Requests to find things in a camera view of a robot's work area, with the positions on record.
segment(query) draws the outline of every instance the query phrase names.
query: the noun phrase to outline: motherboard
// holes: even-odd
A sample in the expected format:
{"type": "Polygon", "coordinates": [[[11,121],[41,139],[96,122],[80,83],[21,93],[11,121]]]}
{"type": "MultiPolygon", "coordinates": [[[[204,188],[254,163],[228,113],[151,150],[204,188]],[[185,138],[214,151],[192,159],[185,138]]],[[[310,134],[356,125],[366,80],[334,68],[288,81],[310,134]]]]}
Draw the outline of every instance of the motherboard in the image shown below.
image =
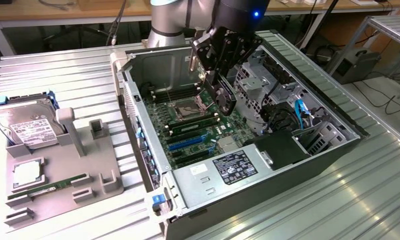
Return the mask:
{"type": "Polygon", "coordinates": [[[223,116],[207,91],[188,97],[175,97],[175,92],[161,95],[145,106],[173,169],[236,150],[255,137],[247,119],[238,111],[223,116]]]}

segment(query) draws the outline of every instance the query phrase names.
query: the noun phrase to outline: hard drive label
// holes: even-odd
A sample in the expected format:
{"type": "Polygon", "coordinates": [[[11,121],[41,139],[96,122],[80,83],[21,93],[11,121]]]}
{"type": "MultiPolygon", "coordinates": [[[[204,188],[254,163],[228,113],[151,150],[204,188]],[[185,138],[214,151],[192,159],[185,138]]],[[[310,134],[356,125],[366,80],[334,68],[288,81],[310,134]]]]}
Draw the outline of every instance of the hard drive label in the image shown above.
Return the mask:
{"type": "Polygon", "coordinates": [[[9,126],[21,142],[29,146],[56,140],[56,134],[48,119],[17,123],[9,126]]]}
{"type": "Polygon", "coordinates": [[[259,173],[243,150],[215,159],[214,164],[227,185],[259,173]]]}

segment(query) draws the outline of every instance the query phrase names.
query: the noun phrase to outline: blue pcie slot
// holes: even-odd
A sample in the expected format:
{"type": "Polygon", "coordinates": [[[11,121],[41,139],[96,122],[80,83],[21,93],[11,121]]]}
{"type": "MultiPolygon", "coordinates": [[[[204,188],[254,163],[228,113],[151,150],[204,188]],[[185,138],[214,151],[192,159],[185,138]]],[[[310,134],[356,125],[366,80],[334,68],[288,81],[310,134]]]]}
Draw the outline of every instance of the blue pcie slot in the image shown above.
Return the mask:
{"type": "Polygon", "coordinates": [[[199,136],[199,137],[196,137],[193,139],[185,140],[185,141],[183,141],[183,142],[180,142],[180,143],[177,143],[177,144],[175,144],[172,146],[168,146],[168,150],[173,151],[173,150],[181,149],[184,147],[188,147],[191,145],[203,143],[203,141],[206,140],[206,138],[207,138],[207,136],[203,135],[203,136],[199,136]]]}

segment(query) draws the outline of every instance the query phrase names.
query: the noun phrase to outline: power supply label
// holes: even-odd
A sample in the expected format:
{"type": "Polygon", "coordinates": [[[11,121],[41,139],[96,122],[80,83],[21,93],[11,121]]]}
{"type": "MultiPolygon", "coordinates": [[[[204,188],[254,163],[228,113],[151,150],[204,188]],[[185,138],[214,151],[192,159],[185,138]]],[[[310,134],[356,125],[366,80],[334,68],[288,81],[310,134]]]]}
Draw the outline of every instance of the power supply label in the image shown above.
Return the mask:
{"type": "Polygon", "coordinates": [[[214,164],[227,185],[259,173],[244,150],[215,159],[214,164]]]}
{"type": "Polygon", "coordinates": [[[45,118],[17,123],[9,127],[27,146],[41,144],[57,139],[49,121],[45,118]]]}

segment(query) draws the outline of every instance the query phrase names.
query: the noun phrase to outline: ribbed metal surface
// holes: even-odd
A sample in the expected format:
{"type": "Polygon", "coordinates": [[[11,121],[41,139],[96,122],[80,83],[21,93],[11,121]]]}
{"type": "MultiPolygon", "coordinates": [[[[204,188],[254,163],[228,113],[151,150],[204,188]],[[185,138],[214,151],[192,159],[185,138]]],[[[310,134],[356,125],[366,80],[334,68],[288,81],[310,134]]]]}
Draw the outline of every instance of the ribbed metal surface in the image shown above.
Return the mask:
{"type": "Polygon", "coordinates": [[[374,16],[368,24],[400,43],[400,15],[374,16]]]}
{"type": "MultiPolygon", "coordinates": [[[[251,208],[191,239],[400,238],[400,142],[368,116],[318,66],[278,35],[260,35],[370,132],[371,137],[322,175],[251,208]]],[[[109,54],[141,48],[93,48],[4,57],[0,95],[48,89],[63,107],[73,107],[76,126],[91,119],[109,123],[125,191],[87,207],[5,235],[15,239],[161,239],[143,202],[145,192],[129,138],[117,110],[109,54]]],[[[0,186],[3,181],[0,169],[0,186]]],[[[7,208],[0,198],[0,212],[7,208]]],[[[7,227],[0,223],[0,237],[7,227]]]]}

